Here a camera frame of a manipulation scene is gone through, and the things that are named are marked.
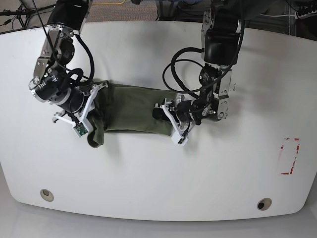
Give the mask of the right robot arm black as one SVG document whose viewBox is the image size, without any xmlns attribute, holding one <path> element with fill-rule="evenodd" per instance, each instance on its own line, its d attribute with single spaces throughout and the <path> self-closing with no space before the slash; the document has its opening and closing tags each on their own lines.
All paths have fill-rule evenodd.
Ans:
<svg viewBox="0 0 317 238">
<path fill-rule="evenodd" d="M 107 83 L 95 84 L 95 64 L 87 45 L 80 37 L 92 6 L 91 0 L 58 0 L 48 22 L 43 25 L 46 35 L 37 59 L 33 79 L 28 88 L 38 101 L 62 108 L 53 116 L 53 122 L 64 121 L 81 137 L 93 131 L 88 115 L 95 109 L 94 100 Z M 86 51 L 90 75 L 80 68 L 66 66 L 74 57 L 73 40 L 77 39 Z"/>
</svg>

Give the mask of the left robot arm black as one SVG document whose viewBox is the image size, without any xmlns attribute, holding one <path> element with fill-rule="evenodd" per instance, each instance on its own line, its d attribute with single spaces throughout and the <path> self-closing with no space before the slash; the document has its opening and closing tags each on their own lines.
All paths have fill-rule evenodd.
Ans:
<svg viewBox="0 0 317 238">
<path fill-rule="evenodd" d="M 201 29 L 201 47 L 179 50 L 166 69 L 180 90 L 167 88 L 178 96 L 165 98 L 156 104 L 153 117 L 171 123 L 174 144 L 184 145 L 188 134 L 203 119 L 214 122 L 227 117 L 231 68 L 237 63 L 246 21 L 266 11 L 271 0 L 213 0 L 204 11 Z M 176 73 L 175 65 L 184 53 L 200 53 L 204 61 L 199 74 L 200 88 L 188 89 Z"/>
</svg>

